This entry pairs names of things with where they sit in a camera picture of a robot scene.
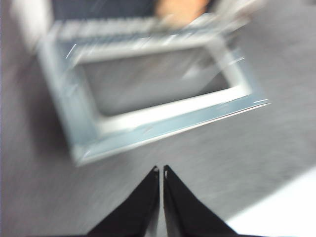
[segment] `rectangular opening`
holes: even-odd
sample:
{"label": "rectangular opening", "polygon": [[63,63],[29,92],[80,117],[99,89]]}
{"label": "rectangular opening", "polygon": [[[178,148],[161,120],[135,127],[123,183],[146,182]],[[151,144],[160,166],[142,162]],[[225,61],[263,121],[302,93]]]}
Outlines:
{"label": "rectangular opening", "polygon": [[99,112],[115,116],[230,87],[205,48],[78,64]]}

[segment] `metal frame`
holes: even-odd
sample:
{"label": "metal frame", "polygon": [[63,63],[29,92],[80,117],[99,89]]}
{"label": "metal frame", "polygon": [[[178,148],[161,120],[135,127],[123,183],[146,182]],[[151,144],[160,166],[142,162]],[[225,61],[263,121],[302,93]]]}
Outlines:
{"label": "metal frame", "polygon": [[[174,35],[176,33],[171,33],[168,37],[174,38]],[[86,55],[85,53],[93,53],[91,49],[97,48],[99,56],[111,58],[113,54],[107,52],[113,47],[104,47],[107,39],[60,41],[50,35],[42,42],[39,47],[39,58],[66,131],[72,156],[77,164],[105,158],[268,103],[239,49],[235,48],[232,51],[227,49],[220,35],[209,30],[207,34],[202,30],[201,34],[195,32],[190,34],[190,37],[192,39],[187,39],[187,43],[182,44],[182,48],[205,45],[218,60],[224,75],[229,78],[228,81],[233,87],[109,118],[98,113],[85,78],[78,70],[74,70],[74,65]],[[164,40],[169,43],[164,44],[160,40],[160,47],[157,48],[152,47],[155,45],[152,43],[143,44],[134,52],[152,53],[155,50],[170,50],[178,45],[175,39],[164,38]],[[214,46],[219,44],[226,52],[224,57],[219,56],[223,53],[222,50],[215,50]],[[90,57],[89,60],[99,59],[99,56]],[[227,68],[234,68],[234,73]],[[216,100],[216,103],[209,102],[210,98]],[[180,111],[181,107],[188,108],[188,105],[193,105],[194,109],[171,113]]]}

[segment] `gray carpet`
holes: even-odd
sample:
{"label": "gray carpet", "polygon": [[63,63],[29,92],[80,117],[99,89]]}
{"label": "gray carpet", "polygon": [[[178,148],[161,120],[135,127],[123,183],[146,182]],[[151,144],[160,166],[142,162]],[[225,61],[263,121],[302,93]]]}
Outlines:
{"label": "gray carpet", "polygon": [[203,48],[92,62],[79,68],[97,109],[107,116],[229,88]]}
{"label": "gray carpet", "polygon": [[[272,104],[76,168],[36,58],[1,1],[1,234],[81,234],[168,163],[228,219],[316,165],[316,7],[271,0],[240,45]],[[166,236],[162,207],[159,236]]]}

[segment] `skin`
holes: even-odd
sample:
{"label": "skin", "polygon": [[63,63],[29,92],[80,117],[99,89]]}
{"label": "skin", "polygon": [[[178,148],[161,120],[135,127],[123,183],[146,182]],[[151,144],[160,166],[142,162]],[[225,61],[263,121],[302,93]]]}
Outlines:
{"label": "skin", "polygon": [[183,27],[201,16],[209,0],[159,0],[156,15],[171,27]]}

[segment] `black plastic claw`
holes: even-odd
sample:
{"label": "black plastic claw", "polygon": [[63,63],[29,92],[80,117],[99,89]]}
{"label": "black plastic claw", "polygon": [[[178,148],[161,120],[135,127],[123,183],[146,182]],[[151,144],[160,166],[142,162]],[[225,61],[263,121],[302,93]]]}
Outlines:
{"label": "black plastic claw", "polygon": [[163,169],[164,213],[170,237],[238,236],[200,202],[173,170]]}
{"label": "black plastic claw", "polygon": [[155,166],[131,195],[95,226],[88,236],[142,237],[158,207],[159,170]]}

